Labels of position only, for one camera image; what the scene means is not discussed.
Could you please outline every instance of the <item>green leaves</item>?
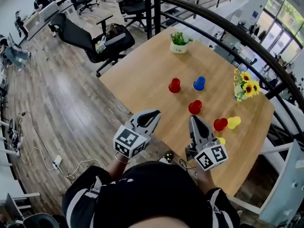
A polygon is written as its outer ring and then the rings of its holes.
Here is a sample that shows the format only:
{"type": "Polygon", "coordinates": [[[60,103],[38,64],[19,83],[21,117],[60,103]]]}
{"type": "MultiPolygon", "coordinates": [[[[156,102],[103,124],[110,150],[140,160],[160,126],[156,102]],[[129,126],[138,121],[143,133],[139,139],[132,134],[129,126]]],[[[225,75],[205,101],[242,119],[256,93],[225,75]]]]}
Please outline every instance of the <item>green leaves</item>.
{"type": "Polygon", "coordinates": [[[175,45],[184,46],[189,42],[193,41],[192,38],[188,36],[183,36],[182,32],[175,32],[174,34],[170,34],[171,40],[175,45]]]}

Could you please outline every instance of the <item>red cup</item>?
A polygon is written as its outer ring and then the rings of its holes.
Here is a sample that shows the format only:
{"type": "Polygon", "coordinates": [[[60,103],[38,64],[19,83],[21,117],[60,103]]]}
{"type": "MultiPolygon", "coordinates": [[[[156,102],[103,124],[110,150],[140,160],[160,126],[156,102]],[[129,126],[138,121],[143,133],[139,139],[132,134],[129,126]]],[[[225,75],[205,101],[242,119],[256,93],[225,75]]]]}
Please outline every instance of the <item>red cup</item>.
{"type": "Polygon", "coordinates": [[[201,106],[202,106],[201,101],[196,100],[196,101],[190,103],[190,105],[188,106],[188,109],[191,114],[196,115],[196,114],[200,113],[201,106]]]}
{"type": "Polygon", "coordinates": [[[169,90],[172,93],[178,93],[181,90],[181,82],[178,78],[172,79],[171,84],[169,84],[169,90]]]}
{"type": "Polygon", "coordinates": [[[228,125],[228,120],[226,118],[217,119],[214,121],[214,129],[218,132],[222,131],[228,125]]]}

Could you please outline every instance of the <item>blue cup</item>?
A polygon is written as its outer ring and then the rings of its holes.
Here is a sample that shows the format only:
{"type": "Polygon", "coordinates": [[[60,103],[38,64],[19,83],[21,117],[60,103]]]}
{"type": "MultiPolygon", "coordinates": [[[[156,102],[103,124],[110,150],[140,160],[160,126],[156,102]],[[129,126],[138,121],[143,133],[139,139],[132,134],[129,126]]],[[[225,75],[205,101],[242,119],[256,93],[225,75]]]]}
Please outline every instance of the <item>blue cup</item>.
{"type": "Polygon", "coordinates": [[[196,90],[203,90],[204,87],[205,87],[205,82],[206,82],[206,79],[204,77],[199,77],[194,83],[193,83],[193,87],[196,89],[196,90]]]}

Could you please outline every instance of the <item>black metal railing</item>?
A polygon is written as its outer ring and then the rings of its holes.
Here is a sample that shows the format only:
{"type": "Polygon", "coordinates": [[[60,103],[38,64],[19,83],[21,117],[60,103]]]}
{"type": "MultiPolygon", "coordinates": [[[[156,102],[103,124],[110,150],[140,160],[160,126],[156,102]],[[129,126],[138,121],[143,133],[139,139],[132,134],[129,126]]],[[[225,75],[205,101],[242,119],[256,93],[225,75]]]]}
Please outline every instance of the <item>black metal railing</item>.
{"type": "MultiPolygon", "coordinates": [[[[146,17],[147,17],[147,38],[150,39],[152,37],[152,16],[151,16],[151,1],[152,0],[145,0],[146,2],[146,17]]],[[[304,147],[304,134],[301,130],[301,127],[299,126],[296,118],[290,111],[289,107],[286,105],[284,100],[279,95],[280,92],[282,92],[284,89],[288,88],[289,92],[293,95],[294,99],[297,101],[299,108],[304,113],[304,98],[297,88],[296,84],[294,83],[293,79],[286,73],[284,68],[276,61],[276,59],[265,49],[263,48],[257,41],[255,41],[253,38],[251,38],[243,29],[239,28],[238,26],[235,26],[228,20],[224,19],[220,15],[212,12],[211,10],[204,8],[200,6],[197,3],[189,2],[186,0],[153,0],[154,2],[154,26],[153,29],[155,30],[155,34],[160,33],[161,28],[165,28],[161,23],[161,16],[164,16],[166,18],[172,19],[176,21],[177,23],[180,23],[182,25],[185,25],[186,27],[200,33],[201,35],[205,36],[206,38],[210,39],[211,41],[215,42],[218,46],[225,49],[228,53],[236,57],[242,64],[244,64],[247,68],[249,68],[259,79],[262,83],[265,84],[265,86],[268,88],[268,93],[266,96],[268,99],[271,99],[272,97],[276,97],[279,101],[279,103],[283,106],[283,108],[286,110],[287,114],[291,118],[292,122],[295,124],[299,134],[292,135],[283,122],[283,120],[279,117],[279,115],[275,112],[274,117],[278,120],[278,122],[283,127],[286,138],[284,140],[284,143],[286,139],[292,141],[293,139],[297,139],[299,141],[300,146],[304,147]],[[201,30],[200,28],[194,26],[193,24],[188,23],[186,20],[183,20],[179,18],[178,16],[174,14],[169,14],[167,12],[161,11],[161,2],[165,2],[168,4],[173,4],[179,8],[182,8],[186,11],[190,11],[191,13],[195,15],[199,15],[209,21],[211,21],[213,24],[221,27],[226,32],[233,35],[235,38],[241,41],[243,45],[248,46],[251,48],[255,53],[257,53],[262,60],[265,61],[267,65],[270,66],[270,68],[274,71],[274,73],[278,76],[278,78],[282,81],[282,84],[278,87],[273,88],[270,83],[244,58],[242,58],[236,51],[232,50],[230,47],[225,45],[223,42],[217,40],[214,36],[208,34],[207,32],[201,30]]],[[[272,132],[278,133],[278,131],[274,130],[274,128],[271,128],[272,132]]]]}

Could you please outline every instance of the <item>potted plant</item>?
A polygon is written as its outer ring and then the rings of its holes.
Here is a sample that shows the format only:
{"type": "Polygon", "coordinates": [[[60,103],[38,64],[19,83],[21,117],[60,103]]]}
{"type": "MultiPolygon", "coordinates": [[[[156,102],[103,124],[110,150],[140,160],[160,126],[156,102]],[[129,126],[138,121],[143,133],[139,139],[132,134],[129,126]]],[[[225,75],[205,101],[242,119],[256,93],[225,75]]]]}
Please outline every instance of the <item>potted plant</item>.
{"type": "Polygon", "coordinates": [[[246,100],[248,97],[258,95],[261,91],[259,83],[251,80],[251,75],[247,72],[240,72],[234,69],[234,98],[237,101],[246,100]]]}
{"type": "Polygon", "coordinates": [[[192,40],[192,38],[188,37],[187,35],[183,34],[182,32],[175,32],[170,34],[171,37],[171,44],[170,50],[173,53],[183,54],[187,51],[187,44],[192,40]]]}

